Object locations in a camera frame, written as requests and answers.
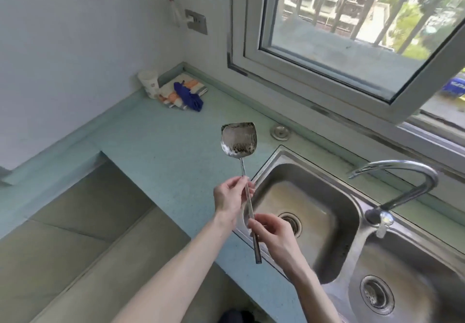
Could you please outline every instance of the double basin sink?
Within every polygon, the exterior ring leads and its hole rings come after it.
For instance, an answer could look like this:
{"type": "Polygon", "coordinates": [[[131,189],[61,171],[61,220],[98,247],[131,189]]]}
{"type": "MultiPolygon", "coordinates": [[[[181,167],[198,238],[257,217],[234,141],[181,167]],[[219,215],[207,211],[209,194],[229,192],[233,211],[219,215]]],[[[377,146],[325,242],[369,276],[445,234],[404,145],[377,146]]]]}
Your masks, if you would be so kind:
{"type": "MultiPolygon", "coordinates": [[[[373,200],[283,146],[253,181],[254,212],[291,224],[345,322],[465,322],[465,255],[395,214],[376,237],[363,216],[373,200]]],[[[244,207],[235,232],[252,247],[247,219],[244,207]]]]}

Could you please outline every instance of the white paper cup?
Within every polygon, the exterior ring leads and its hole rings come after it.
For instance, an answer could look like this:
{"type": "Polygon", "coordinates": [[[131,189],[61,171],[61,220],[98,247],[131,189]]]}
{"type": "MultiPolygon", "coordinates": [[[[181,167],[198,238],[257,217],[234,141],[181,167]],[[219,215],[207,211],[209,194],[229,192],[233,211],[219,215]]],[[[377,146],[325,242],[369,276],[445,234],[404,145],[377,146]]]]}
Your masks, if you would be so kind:
{"type": "Polygon", "coordinates": [[[160,87],[158,86],[158,72],[154,69],[143,70],[137,73],[137,77],[144,86],[148,97],[156,99],[160,94],[160,87]]]}

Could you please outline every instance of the blue glove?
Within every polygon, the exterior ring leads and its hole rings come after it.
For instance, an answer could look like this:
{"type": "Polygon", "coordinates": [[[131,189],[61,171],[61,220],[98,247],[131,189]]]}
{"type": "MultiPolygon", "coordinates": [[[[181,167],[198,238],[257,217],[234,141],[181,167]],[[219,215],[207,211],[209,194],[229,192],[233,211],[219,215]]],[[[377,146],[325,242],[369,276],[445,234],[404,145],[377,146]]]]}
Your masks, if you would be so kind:
{"type": "Polygon", "coordinates": [[[197,94],[192,94],[191,90],[184,86],[184,81],[182,83],[175,82],[174,90],[181,97],[182,102],[185,103],[189,108],[200,111],[203,106],[203,101],[200,96],[197,94]]]}

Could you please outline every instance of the person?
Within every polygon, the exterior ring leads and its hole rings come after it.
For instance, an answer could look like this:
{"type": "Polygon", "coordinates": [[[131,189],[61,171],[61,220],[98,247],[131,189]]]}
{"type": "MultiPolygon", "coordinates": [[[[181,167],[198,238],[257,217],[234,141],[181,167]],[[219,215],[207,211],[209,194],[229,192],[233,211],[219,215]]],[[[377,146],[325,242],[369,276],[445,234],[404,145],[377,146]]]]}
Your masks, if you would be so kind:
{"type": "MultiPolygon", "coordinates": [[[[189,304],[212,266],[221,247],[236,226],[241,204],[255,186],[237,176],[215,187],[215,213],[176,256],[150,279],[116,315],[113,323],[181,322],[189,304]]],[[[305,318],[311,323],[340,323],[333,303],[323,291],[294,237],[290,224],[273,214],[256,214],[248,227],[264,242],[271,257],[294,285],[305,318]]]]}

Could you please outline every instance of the electrical outlet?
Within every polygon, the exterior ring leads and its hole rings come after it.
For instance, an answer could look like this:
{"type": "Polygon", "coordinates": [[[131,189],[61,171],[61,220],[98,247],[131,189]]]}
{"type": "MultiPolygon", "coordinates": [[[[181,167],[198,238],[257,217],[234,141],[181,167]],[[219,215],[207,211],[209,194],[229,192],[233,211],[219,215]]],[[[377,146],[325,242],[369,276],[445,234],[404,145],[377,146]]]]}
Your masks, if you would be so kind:
{"type": "Polygon", "coordinates": [[[196,32],[200,32],[202,34],[208,35],[206,31],[206,18],[202,14],[195,13],[190,9],[186,9],[186,17],[187,17],[187,27],[189,29],[193,29],[196,32]]]}

